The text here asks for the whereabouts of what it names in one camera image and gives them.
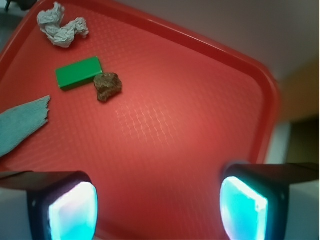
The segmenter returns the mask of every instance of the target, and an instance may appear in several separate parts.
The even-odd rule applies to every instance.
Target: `brown rock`
[[[122,82],[118,75],[113,72],[99,74],[95,76],[93,82],[98,91],[98,100],[101,102],[106,102],[122,90]]]

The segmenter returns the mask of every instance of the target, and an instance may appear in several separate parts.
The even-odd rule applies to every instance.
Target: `textured tray surface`
[[[64,22],[84,17],[89,36],[62,49],[36,25],[31,29],[0,81],[0,113],[51,95],[49,123],[2,163],[15,171],[88,173],[98,191],[100,229],[123,230],[128,238],[225,238],[220,174],[233,160],[254,163],[261,87],[107,12],[64,6]],[[123,83],[105,104],[93,83],[67,92],[57,85],[55,69],[93,56]]]

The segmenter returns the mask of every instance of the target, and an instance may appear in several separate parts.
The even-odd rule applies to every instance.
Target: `torn blue paper towel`
[[[0,114],[0,157],[48,122],[49,101],[48,95]]]

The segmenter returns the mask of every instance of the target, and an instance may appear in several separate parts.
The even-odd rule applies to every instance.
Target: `light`
[[[264,240],[268,200],[237,177],[227,177],[220,190],[220,211],[231,240]]]
[[[98,218],[98,196],[90,182],[81,182],[59,197],[48,210],[52,240],[93,239]]]

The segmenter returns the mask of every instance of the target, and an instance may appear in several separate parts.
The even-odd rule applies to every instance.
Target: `green block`
[[[64,91],[91,83],[96,75],[102,73],[97,56],[55,70],[59,88]]]

